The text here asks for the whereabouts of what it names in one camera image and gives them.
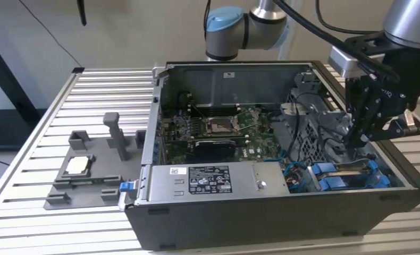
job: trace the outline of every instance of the white label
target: white label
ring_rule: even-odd
[[[169,174],[186,174],[185,167],[170,167]]]
[[[235,73],[234,72],[226,72],[226,73],[222,73],[222,78],[234,78],[235,77]]]

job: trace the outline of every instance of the black stand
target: black stand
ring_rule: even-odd
[[[15,110],[0,110],[0,150],[18,150],[45,110],[35,110],[0,55],[0,88]]]

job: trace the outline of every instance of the gray 3d-printed holder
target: gray 3d-printed holder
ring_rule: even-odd
[[[73,131],[69,150],[49,191],[45,210],[113,206],[118,200],[118,186],[139,174],[139,161],[145,131],[125,137],[118,128],[118,113],[105,113],[103,124],[109,138],[89,138],[85,131]],[[79,173],[67,173],[69,160],[86,157],[87,164]]]

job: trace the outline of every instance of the sticker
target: sticker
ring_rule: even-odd
[[[226,73],[222,73],[222,78],[234,78],[235,77],[235,73],[234,72],[226,72]]]
[[[195,166],[189,167],[187,170],[190,194],[231,193],[227,166]]]
[[[185,167],[170,167],[169,174],[186,174]]]

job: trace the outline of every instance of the power supply label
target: power supply label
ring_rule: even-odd
[[[231,193],[231,181],[227,166],[187,167],[189,193]]]

